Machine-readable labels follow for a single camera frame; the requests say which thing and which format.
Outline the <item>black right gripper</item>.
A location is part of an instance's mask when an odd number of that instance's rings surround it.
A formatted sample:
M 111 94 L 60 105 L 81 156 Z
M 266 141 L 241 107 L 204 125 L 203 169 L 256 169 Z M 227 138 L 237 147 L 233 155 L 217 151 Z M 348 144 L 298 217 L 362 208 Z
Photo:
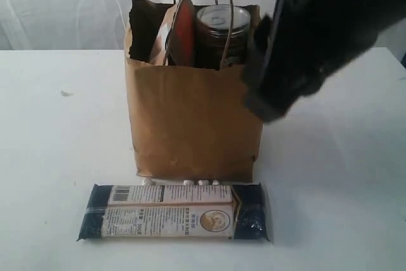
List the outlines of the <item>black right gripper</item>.
M 277 121 L 373 45 L 373 34 L 266 15 L 248 44 L 244 104 L 263 122 Z

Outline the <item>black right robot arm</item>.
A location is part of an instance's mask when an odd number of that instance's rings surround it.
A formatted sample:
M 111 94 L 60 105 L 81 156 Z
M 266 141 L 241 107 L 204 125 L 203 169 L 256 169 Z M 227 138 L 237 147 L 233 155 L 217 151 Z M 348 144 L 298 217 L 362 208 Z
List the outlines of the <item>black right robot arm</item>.
M 404 18 L 405 0 L 276 0 L 247 45 L 246 107 L 279 120 Z

